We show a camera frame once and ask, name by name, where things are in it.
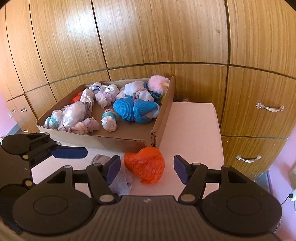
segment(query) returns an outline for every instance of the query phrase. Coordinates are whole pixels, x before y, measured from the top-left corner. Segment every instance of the wooden cabinet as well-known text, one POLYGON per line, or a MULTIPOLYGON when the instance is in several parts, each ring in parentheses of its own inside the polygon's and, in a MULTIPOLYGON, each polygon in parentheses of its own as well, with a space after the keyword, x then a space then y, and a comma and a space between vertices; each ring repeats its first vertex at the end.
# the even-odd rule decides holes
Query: wooden cabinet
POLYGON ((259 70, 229 67, 221 134, 288 138, 296 123, 296 81, 259 70), (270 112, 257 103, 280 108, 270 112))
POLYGON ((30 0, 32 26, 49 82, 106 68, 89 0, 30 0))
POLYGON ((227 0, 230 63, 296 77, 296 11, 284 0, 227 0))
POLYGON ((268 170, 286 141, 286 139, 222 136, 224 162, 255 180, 268 170))
POLYGON ((62 98, 64 98, 67 94, 72 92, 78 86, 83 84, 92 84, 94 82, 106 82, 109 81, 108 72, 100 71, 91 74, 84 74, 80 76, 76 76, 73 78, 69 78, 66 80, 62 80, 53 84, 50 84, 52 92, 59 102, 62 98))
POLYGON ((204 64, 156 64, 109 70, 111 80, 174 76, 175 99, 213 103, 218 120, 222 115, 226 85, 226 66, 204 64))
POLYGON ((24 133, 39 132, 36 126, 37 119, 24 95, 8 101, 6 105, 24 133))
POLYGON ((24 91, 48 84, 32 30, 28 0, 6 4, 6 25, 11 55, 24 91))
POLYGON ((24 93, 9 49, 5 7, 0 9, 0 91, 5 100, 10 100, 24 93))
POLYGON ((57 103, 49 85, 32 90, 26 93, 26 96, 37 118, 40 118, 57 103))
POLYGON ((108 67, 227 63, 224 0, 93 0, 108 67))

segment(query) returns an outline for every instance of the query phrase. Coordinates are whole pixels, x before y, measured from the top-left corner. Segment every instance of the pink fluffy ball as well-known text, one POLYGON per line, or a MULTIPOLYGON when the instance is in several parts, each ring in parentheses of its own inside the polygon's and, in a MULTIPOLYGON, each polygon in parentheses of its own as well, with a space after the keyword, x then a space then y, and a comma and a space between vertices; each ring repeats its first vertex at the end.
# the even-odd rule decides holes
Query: pink fluffy ball
POLYGON ((148 90, 157 92, 163 95, 163 85, 169 84, 170 80, 161 75, 153 75, 148 80, 148 90))

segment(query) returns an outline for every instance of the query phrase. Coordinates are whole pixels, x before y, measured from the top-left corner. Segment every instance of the purple wall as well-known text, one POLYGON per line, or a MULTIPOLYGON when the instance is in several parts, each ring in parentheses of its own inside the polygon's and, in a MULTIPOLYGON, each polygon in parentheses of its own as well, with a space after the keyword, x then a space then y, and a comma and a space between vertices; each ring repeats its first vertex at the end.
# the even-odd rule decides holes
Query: purple wall
POLYGON ((0 137, 6 136, 7 133, 17 124, 14 118, 9 115, 6 107, 6 101, 0 93, 0 137))
MULTIPOLYGON (((291 133, 281 153, 269 169, 273 195, 283 203, 292 192, 289 171, 296 164, 296 127, 291 133)), ((282 227, 277 236, 284 241, 296 240, 296 212, 294 202, 288 199, 283 205, 282 227)))

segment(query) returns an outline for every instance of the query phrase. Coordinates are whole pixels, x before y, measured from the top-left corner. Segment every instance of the gray cloth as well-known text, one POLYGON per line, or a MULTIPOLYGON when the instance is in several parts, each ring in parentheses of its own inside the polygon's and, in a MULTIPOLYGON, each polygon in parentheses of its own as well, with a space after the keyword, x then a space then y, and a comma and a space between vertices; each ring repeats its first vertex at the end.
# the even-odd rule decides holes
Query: gray cloth
MULTIPOLYGON (((120 159, 120 170, 111 185, 109 185, 111 191, 119 196, 129 195, 133 182, 133 178, 131 177, 129 170, 126 169, 122 159, 123 158, 120 159)), ((109 160, 110 157, 108 156, 95 155, 91 163, 106 164, 109 160)))

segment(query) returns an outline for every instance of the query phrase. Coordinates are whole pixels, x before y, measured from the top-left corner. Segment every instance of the cabinet handle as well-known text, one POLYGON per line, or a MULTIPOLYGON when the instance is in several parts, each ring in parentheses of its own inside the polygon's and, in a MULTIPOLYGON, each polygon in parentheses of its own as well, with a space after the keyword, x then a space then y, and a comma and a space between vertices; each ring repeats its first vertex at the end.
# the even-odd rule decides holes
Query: cabinet handle
POLYGON ((267 107, 267 106, 263 105, 261 102, 258 102, 256 104, 256 107, 258 109, 263 108, 263 109, 266 109, 266 110, 271 111, 271 112, 283 111, 285 109, 285 107, 283 105, 280 108, 271 108, 271 107, 267 107))
POLYGON ((252 163, 252 162, 255 162, 255 161, 258 161, 261 159, 261 156, 257 156, 256 158, 251 158, 251 159, 245 159, 245 158, 242 158, 241 156, 237 156, 237 160, 241 160, 241 161, 244 161, 244 162, 247 162, 247 163, 252 163))

